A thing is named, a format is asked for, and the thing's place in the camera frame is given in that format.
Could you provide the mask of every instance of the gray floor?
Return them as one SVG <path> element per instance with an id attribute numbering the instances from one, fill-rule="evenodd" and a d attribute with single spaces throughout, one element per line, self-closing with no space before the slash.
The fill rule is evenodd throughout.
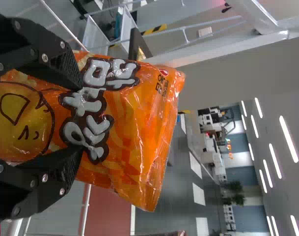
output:
<path id="1" fill-rule="evenodd" d="M 225 229 L 219 186 L 203 168 L 203 179 L 190 168 L 187 139 L 179 122 L 174 130 L 169 157 L 173 166 L 166 169 L 155 212 L 136 209 L 135 235 L 186 230 L 188 235 L 195 236 L 196 217 L 207 217 L 210 235 Z M 206 206 L 194 203 L 192 182 L 204 189 Z"/>

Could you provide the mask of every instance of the ceiling light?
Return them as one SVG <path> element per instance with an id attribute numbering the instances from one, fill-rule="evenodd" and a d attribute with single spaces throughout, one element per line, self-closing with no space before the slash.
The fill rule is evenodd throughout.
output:
<path id="1" fill-rule="evenodd" d="M 243 107 L 244 115 L 245 115 L 245 117 L 247 117 L 247 113 L 246 113 L 246 109 L 245 109 L 244 102 L 243 102 L 243 101 L 241 101 L 241 103 L 242 103 L 242 107 Z"/>
<path id="2" fill-rule="evenodd" d="M 254 120 L 253 115 L 251 115 L 251 119 L 252 119 L 252 124 L 253 124 L 254 131 L 255 131 L 255 135 L 258 138 L 258 132 L 257 132 L 257 128 L 256 128 L 256 124 L 255 124 L 255 120 Z"/>
<path id="3" fill-rule="evenodd" d="M 263 160 L 263 163 L 264 163 L 264 167 L 265 167 L 265 171 L 266 171 L 266 175 L 267 175 L 269 186 L 272 188 L 272 178 L 271 178 L 271 175 L 269 174 L 267 162 L 266 162 L 265 159 Z"/>
<path id="4" fill-rule="evenodd" d="M 259 105 L 257 97 L 255 98 L 255 103 L 256 103 L 256 106 L 257 106 L 259 117 L 263 118 L 263 113 L 262 113 L 261 106 Z"/>
<path id="5" fill-rule="evenodd" d="M 281 171 L 280 171 L 280 168 L 279 168 L 279 166 L 278 166 L 277 158 L 276 158 L 275 152 L 274 152 L 274 150 L 273 150 L 272 144 L 269 144 L 269 149 L 270 149 L 270 151 L 271 151 L 273 164 L 275 165 L 275 168 L 276 168 L 276 172 L 277 172 L 278 178 L 282 178 L 282 176 L 281 176 Z"/>
<path id="6" fill-rule="evenodd" d="M 298 228 L 296 219 L 295 219 L 295 217 L 293 215 L 290 215 L 290 218 L 291 218 L 292 225 L 293 225 L 293 228 L 295 230 L 296 236 L 299 236 L 299 228 Z"/>
<path id="7" fill-rule="evenodd" d="M 266 188 L 266 184 L 265 184 L 265 180 L 264 180 L 264 176 L 263 176 L 262 170 L 259 170 L 259 174 L 261 175 L 261 180 L 262 180 L 262 183 L 263 183 L 264 191 L 265 191 L 265 193 L 267 193 L 267 188 Z"/>
<path id="8" fill-rule="evenodd" d="M 279 121 L 280 121 L 280 125 L 281 125 L 281 128 L 282 128 L 283 134 L 285 135 L 285 138 L 287 140 L 287 144 L 289 146 L 292 159 L 295 163 L 297 163 L 299 161 L 299 158 L 298 158 L 297 152 L 295 150 L 295 147 L 293 146 L 293 142 L 292 142 L 291 136 L 289 134 L 288 127 L 286 125 L 286 122 L 285 122 L 283 116 L 279 117 Z"/>
<path id="9" fill-rule="evenodd" d="M 272 216 L 272 224 L 273 224 L 273 228 L 275 229 L 276 236 L 279 236 L 276 221 L 275 221 L 275 218 L 273 216 Z"/>
<path id="10" fill-rule="evenodd" d="M 248 148 L 249 148 L 249 152 L 251 153 L 252 161 L 254 161 L 254 155 L 253 155 L 251 144 L 248 144 Z"/>
<path id="11" fill-rule="evenodd" d="M 242 122 L 243 122 L 244 129 L 246 130 L 246 124 L 245 124 L 244 116 L 241 115 L 241 117 L 242 117 Z"/>
<path id="12" fill-rule="evenodd" d="M 271 220 L 269 219 L 269 216 L 267 216 L 267 222 L 268 222 L 269 231 L 271 232 L 271 236 L 273 236 L 272 224 L 271 224 Z"/>

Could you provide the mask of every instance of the plastic packaging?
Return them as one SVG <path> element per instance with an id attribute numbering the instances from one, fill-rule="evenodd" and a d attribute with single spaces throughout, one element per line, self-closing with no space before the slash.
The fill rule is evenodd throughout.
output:
<path id="1" fill-rule="evenodd" d="M 23 162 L 85 147 L 77 179 L 153 211 L 163 183 L 184 74 L 74 52 L 83 88 L 71 92 L 16 70 L 0 78 L 0 158 Z"/>

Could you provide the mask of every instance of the cartoon character face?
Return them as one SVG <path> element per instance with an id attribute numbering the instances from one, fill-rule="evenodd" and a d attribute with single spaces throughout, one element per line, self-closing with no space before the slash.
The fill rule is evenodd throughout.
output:
<path id="1" fill-rule="evenodd" d="M 14 82 L 0 82 L 0 158 L 26 161 L 47 151 L 54 112 L 42 93 Z"/>

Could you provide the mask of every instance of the metal screw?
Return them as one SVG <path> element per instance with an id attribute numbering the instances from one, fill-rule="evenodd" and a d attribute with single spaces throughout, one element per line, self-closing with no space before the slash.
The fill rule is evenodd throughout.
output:
<path id="1" fill-rule="evenodd" d="M 20 213 L 21 209 L 19 207 L 16 207 L 14 210 L 13 210 L 13 215 L 18 215 Z"/>
<path id="2" fill-rule="evenodd" d="M 18 21 L 14 22 L 16 29 L 20 29 L 21 28 L 21 24 Z"/>
<path id="3" fill-rule="evenodd" d="M 60 46 L 61 46 L 61 48 L 62 48 L 62 49 L 64 49 L 64 48 L 65 48 L 65 44 L 64 44 L 64 42 L 63 42 L 63 41 L 61 41 L 61 42 L 60 42 Z"/>
<path id="4" fill-rule="evenodd" d="M 65 189 L 64 189 L 64 188 L 61 188 L 61 189 L 60 189 L 60 195 L 62 196 L 64 193 L 65 193 Z"/>
<path id="5" fill-rule="evenodd" d="M 49 60 L 47 54 L 43 54 L 43 55 L 41 56 L 41 58 L 42 58 L 43 62 L 45 62 L 45 63 L 47 63 L 48 60 Z"/>
<path id="6" fill-rule="evenodd" d="M 44 174 L 44 175 L 42 176 L 41 181 L 42 181 L 43 183 L 47 182 L 47 181 L 48 181 L 48 174 Z"/>
<path id="7" fill-rule="evenodd" d="M 33 179 L 33 180 L 30 182 L 30 187 L 33 188 L 35 185 L 36 185 L 36 181 Z"/>
<path id="8" fill-rule="evenodd" d="M 0 62 L 0 71 L 4 70 L 4 65 Z"/>
<path id="9" fill-rule="evenodd" d="M 32 48 L 30 49 L 30 54 L 31 56 L 34 56 L 35 55 L 35 50 L 33 50 Z"/>
<path id="10" fill-rule="evenodd" d="M 0 165 L 0 173 L 2 173 L 4 171 L 4 166 Z"/>

